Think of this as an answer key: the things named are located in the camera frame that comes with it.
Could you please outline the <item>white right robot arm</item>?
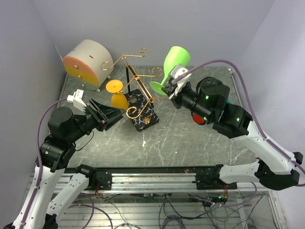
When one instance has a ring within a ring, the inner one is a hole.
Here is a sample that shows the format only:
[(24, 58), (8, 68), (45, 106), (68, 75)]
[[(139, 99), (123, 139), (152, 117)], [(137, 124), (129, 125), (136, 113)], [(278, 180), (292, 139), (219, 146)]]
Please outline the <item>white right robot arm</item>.
[(216, 165), (210, 177), (211, 185), (222, 188), (237, 182), (259, 182), (271, 190), (283, 190), (299, 184), (300, 174), (296, 163), (303, 161), (299, 152), (280, 153), (282, 147), (271, 143), (266, 134), (261, 134), (252, 116), (241, 106), (228, 103), (230, 88), (218, 79), (206, 77), (193, 90), (190, 82), (182, 87), (174, 85), (169, 78), (162, 91), (174, 106), (185, 107), (192, 116), (198, 116), (197, 124), (212, 124), (218, 133), (240, 142), (257, 157), (253, 163), (244, 165)]

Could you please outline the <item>green plastic wine glass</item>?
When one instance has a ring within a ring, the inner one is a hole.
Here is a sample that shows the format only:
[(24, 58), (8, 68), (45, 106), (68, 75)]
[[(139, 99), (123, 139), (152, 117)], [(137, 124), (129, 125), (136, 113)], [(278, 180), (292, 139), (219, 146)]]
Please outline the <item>green plastic wine glass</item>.
[(166, 95), (166, 93), (162, 90), (165, 83), (168, 81), (170, 76), (170, 72), (174, 69), (178, 64), (186, 67), (191, 59), (189, 52), (180, 46), (173, 46), (163, 63), (163, 73), (164, 78), (161, 83), (158, 82), (151, 82), (150, 87), (160, 95)]

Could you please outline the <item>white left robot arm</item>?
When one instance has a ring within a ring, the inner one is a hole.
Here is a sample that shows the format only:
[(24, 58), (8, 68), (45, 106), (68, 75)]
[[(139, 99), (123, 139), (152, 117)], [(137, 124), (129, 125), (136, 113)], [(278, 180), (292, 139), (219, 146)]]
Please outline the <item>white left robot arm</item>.
[(34, 178), (26, 200), (17, 218), (5, 228), (56, 229), (76, 197), (97, 185), (96, 169), (80, 165), (69, 183), (53, 196), (59, 179), (76, 152), (76, 141), (94, 129), (107, 131), (122, 119), (124, 110), (102, 105), (93, 99), (88, 104), (74, 99), (74, 103), (80, 103), (83, 115), (74, 114), (65, 106), (53, 110), (48, 121), (50, 134), (37, 146)]

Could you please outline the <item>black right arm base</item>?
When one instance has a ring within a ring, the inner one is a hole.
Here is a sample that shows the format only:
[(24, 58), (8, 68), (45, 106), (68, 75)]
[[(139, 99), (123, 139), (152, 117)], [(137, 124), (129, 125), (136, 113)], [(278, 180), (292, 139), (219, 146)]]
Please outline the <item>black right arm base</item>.
[(223, 164), (215, 166), (190, 167), (189, 173), (195, 173), (195, 183), (197, 190), (224, 189), (228, 186), (230, 189), (237, 189), (237, 183), (224, 183), (220, 179), (220, 170)]

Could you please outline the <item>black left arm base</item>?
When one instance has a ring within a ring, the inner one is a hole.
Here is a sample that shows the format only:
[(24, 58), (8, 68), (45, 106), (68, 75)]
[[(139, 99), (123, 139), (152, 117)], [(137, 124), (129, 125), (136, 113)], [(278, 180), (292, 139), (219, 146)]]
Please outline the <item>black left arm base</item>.
[(112, 175), (106, 170), (80, 165), (76, 172), (85, 175), (89, 179), (86, 190), (110, 190), (112, 187)]

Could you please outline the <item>red plastic wine glass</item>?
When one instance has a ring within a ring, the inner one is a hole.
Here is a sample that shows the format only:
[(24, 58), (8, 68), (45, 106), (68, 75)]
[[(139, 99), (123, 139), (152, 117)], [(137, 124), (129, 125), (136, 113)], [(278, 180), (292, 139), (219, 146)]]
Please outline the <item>red plastic wine glass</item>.
[(206, 124), (206, 121), (197, 114), (192, 114), (192, 118), (193, 118), (194, 122), (197, 123), (198, 125)]

